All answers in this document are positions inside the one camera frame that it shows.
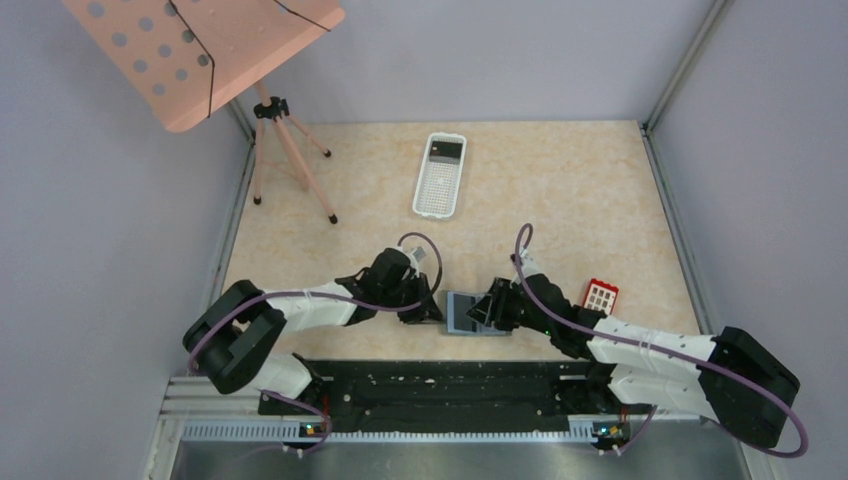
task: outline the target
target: white wall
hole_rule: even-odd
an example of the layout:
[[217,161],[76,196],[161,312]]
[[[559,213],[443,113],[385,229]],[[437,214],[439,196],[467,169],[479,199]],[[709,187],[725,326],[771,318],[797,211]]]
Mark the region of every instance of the white wall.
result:
[[244,159],[166,133],[55,1],[0,3],[0,478],[139,478]]
[[848,2],[738,1],[657,132],[720,320],[801,380],[797,479],[845,478],[846,58]]
[[308,121],[645,120],[712,2],[341,3],[267,82]]

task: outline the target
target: tripod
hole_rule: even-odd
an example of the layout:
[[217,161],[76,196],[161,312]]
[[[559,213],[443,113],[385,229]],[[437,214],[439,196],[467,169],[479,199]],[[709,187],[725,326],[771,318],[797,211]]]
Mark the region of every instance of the tripod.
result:
[[255,183],[253,190],[253,203],[256,205],[262,203],[263,165],[279,168],[278,165],[267,162],[262,153],[262,141],[265,136],[265,119],[268,119],[271,120],[274,126],[277,139],[283,146],[286,156],[289,157],[292,169],[294,170],[294,176],[297,178],[298,183],[300,183],[300,187],[304,192],[309,191],[309,187],[312,187],[312,189],[315,190],[315,195],[318,196],[318,201],[320,201],[321,206],[324,207],[324,211],[327,213],[330,223],[335,225],[339,222],[339,219],[336,217],[336,213],[333,210],[332,205],[330,205],[330,201],[327,199],[324,191],[321,189],[321,186],[312,175],[312,170],[309,169],[309,165],[307,165],[306,161],[304,161],[303,155],[301,155],[300,150],[294,143],[294,139],[286,128],[285,123],[283,123],[283,117],[288,119],[295,127],[297,127],[298,130],[303,132],[303,134],[306,135],[306,138],[309,139],[313,145],[318,147],[325,157],[329,158],[332,155],[332,152],[319,142],[318,139],[312,135],[312,132],[310,132],[305,125],[300,123],[300,120],[291,114],[288,103],[286,103],[284,98],[281,99],[279,97],[270,96],[268,94],[268,89],[265,88],[265,84],[263,84],[261,80],[256,82],[254,87],[256,87],[257,92],[259,92],[259,98],[262,102],[253,107],[253,113],[256,115],[256,168],[254,171]]

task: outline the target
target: hole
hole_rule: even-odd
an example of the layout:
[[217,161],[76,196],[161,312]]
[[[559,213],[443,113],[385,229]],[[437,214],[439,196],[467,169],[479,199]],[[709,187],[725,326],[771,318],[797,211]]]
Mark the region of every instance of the hole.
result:
[[94,18],[100,18],[104,13],[106,13],[106,9],[103,8],[103,5],[100,2],[88,2],[85,9],[88,11],[88,14]]
[[153,20],[151,20],[150,17],[141,17],[138,19],[138,28],[145,32],[153,30]]
[[112,45],[116,47],[126,47],[127,46],[127,36],[123,33],[113,33],[112,34]]

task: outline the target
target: tripod leg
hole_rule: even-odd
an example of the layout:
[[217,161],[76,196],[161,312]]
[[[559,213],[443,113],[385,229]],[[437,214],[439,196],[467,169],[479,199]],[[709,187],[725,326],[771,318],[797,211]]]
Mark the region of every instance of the tripod leg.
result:
[[300,123],[300,120],[292,114],[289,114],[287,118],[294,124],[295,127],[297,127],[298,130],[306,135],[306,138],[308,138],[313,145],[318,147],[318,150],[321,150],[321,153],[323,153],[325,157],[330,158],[333,152],[331,152],[329,148],[325,147],[323,143],[319,142],[318,139],[312,135],[312,132],[306,128],[306,125]]
[[294,139],[291,137],[291,134],[286,129],[285,124],[283,124],[283,119],[275,118],[274,119],[274,130],[277,132],[277,137],[280,139],[280,143],[283,144],[283,149],[286,151],[286,155],[292,160],[292,164],[295,167],[295,171],[298,169],[305,176],[305,180],[308,186],[312,187],[315,190],[315,195],[318,196],[318,200],[321,202],[321,205],[324,207],[324,211],[327,212],[327,217],[330,218],[330,223],[336,224],[339,219],[336,217],[335,212],[333,211],[332,205],[330,205],[330,201],[327,199],[327,196],[324,195],[324,191],[321,189],[321,186],[318,185],[318,182],[315,181],[315,177],[312,176],[312,171],[309,170],[309,166],[306,165],[306,162],[303,160],[303,156],[300,155],[300,150],[297,149],[297,145],[294,143]]
[[256,119],[256,167],[253,173],[253,203],[262,203],[262,164],[265,157],[262,155],[263,139],[265,138],[265,120]]

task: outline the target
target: red object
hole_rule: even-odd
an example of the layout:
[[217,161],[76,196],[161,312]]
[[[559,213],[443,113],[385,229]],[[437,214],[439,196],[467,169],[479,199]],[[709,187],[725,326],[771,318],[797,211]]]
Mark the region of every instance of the red object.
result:
[[618,287],[604,283],[597,278],[589,281],[586,295],[583,297],[583,307],[600,310],[607,315],[612,313],[618,298]]

